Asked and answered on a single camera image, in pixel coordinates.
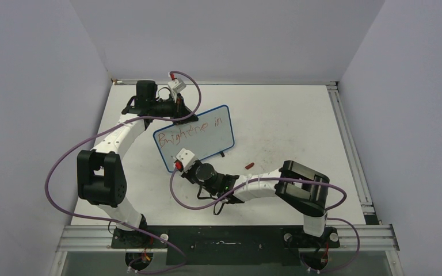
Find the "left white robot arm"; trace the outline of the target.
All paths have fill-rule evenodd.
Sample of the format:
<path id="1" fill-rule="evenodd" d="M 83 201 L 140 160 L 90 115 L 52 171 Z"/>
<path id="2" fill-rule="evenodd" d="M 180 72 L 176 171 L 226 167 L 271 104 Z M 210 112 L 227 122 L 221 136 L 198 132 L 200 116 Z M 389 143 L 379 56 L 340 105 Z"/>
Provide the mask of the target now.
<path id="1" fill-rule="evenodd" d="M 177 125 L 198 120 L 181 95 L 185 87 L 181 79 L 172 77 L 166 86 L 170 94 L 163 99 L 157 96 L 158 86 L 153 80 L 137 81 L 136 94 L 122 110 L 117 128 L 91 150 L 81 150 L 77 156 L 78 195 L 114 220 L 114 240 L 136 248 L 153 240 L 148 235 L 145 216 L 126 198 L 127 180 L 121 161 L 154 118 L 173 119 Z"/>

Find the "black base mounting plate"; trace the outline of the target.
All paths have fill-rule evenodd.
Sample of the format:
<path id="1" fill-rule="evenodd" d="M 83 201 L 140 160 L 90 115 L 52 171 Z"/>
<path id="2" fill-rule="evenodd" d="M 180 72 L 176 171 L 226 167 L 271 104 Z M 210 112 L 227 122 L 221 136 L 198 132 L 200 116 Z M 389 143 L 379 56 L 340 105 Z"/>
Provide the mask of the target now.
<path id="1" fill-rule="evenodd" d="M 154 239 L 137 231 L 115 229 L 114 249 L 132 249 L 130 261 L 146 250 L 142 263 L 151 262 L 154 250 L 166 250 L 165 263 L 186 265 L 282 265 L 297 266 L 300 258 L 325 256 L 327 249 L 339 248 L 335 227 L 326 227 L 321 237 L 306 234 L 299 225 L 280 226 L 149 226 Z"/>

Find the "blue framed whiteboard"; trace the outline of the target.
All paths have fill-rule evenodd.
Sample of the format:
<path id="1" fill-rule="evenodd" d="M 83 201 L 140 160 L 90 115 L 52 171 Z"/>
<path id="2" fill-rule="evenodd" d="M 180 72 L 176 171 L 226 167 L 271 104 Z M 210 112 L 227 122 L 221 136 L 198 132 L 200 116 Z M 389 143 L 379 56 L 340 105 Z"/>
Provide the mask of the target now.
<path id="1" fill-rule="evenodd" d="M 197 118 L 196 122 L 169 125 L 153 133 L 168 172 L 174 170 L 175 157 L 183 148 L 203 160 L 235 146 L 231 114 L 227 105 L 202 112 Z"/>

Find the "aluminium frame rail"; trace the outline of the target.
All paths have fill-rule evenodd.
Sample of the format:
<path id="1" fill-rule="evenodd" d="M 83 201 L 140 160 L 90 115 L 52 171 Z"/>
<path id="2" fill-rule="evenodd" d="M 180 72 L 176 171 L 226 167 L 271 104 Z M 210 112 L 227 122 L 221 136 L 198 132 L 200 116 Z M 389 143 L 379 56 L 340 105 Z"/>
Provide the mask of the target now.
<path id="1" fill-rule="evenodd" d="M 346 157 L 353 177 L 360 205 L 365 216 L 376 215 L 371 193 L 365 177 L 363 166 L 353 139 L 348 120 L 346 119 L 344 107 L 342 105 L 338 83 L 332 82 L 327 85 L 330 102 L 336 117 L 336 122 L 340 130 L 340 135 L 344 145 Z"/>
<path id="2" fill-rule="evenodd" d="M 392 225 L 335 225 L 339 235 L 339 250 L 353 250 L 360 237 L 362 251 L 399 251 Z M 58 252 L 135 252 L 141 248 L 114 248 L 113 235 L 107 225 L 68 225 L 64 227 L 57 246 Z"/>

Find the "red marker cap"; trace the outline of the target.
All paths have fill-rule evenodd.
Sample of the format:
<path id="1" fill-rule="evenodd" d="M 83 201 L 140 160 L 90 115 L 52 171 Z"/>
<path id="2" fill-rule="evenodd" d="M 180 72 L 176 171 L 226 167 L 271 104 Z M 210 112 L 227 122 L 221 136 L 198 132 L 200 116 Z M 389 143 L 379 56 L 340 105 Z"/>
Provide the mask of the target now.
<path id="1" fill-rule="evenodd" d="M 249 170 L 249 169 L 251 169 L 253 166 L 254 166 L 254 163 L 250 163 L 250 164 L 248 164 L 248 165 L 245 166 L 245 169 L 246 169 L 246 170 Z"/>

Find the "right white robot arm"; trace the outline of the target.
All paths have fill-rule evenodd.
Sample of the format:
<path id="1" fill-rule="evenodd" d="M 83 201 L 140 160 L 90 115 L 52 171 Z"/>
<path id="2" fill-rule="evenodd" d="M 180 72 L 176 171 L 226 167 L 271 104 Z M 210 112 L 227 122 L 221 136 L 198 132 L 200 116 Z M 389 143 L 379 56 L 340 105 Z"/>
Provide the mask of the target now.
<path id="1" fill-rule="evenodd" d="M 303 215 L 302 236 L 306 244 L 319 248 L 338 242 L 336 230 L 326 225 L 327 212 L 346 200 L 346 192 L 313 169 L 290 160 L 278 170 L 259 175 L 222 174 L 199 160 L 176 160 L 174 168 L 182 178 L 198 185 L 200 191 L 206 191 L 214 205 L 277 197 Z"/>

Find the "aluminium frame rail right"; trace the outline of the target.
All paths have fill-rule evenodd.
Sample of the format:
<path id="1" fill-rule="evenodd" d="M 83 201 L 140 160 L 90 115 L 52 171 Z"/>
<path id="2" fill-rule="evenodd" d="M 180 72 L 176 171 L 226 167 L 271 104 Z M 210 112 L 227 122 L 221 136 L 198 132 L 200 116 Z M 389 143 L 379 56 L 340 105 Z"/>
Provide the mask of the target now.
<path id="1" fill-rule="evenodd" d="M 365 177 L 363 166 L 353 139 L 348 120 L 346 119 L 344 107 L 342 105 L 338 83 L 332 82 L 327 85 L 330 102 L 336 117 L 336 122 L 340 130 L 340 135 L 344 145 L 346 157 L 353 177 L 360 205 L 365 216 L 376 215 L 371 193 Z"/>

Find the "aluminium frame rail front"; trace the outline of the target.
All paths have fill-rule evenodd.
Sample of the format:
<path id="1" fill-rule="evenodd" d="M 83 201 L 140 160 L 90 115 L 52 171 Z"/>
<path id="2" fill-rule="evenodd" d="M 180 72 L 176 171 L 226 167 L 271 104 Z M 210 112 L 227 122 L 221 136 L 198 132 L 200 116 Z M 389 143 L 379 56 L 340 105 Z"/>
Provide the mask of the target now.
<path id="1" fill-rule="evenodd" d="M 362 251 L 399 251 L 392 225 L 335 225 L 339 235 L 339 250 L 353 250 L 360 237 Z M 141 248 L 114 248 L 113 235 L 107 225 L 68 225 L 64 227 L 57 246 L 58 252 L 135 252 Z"/>

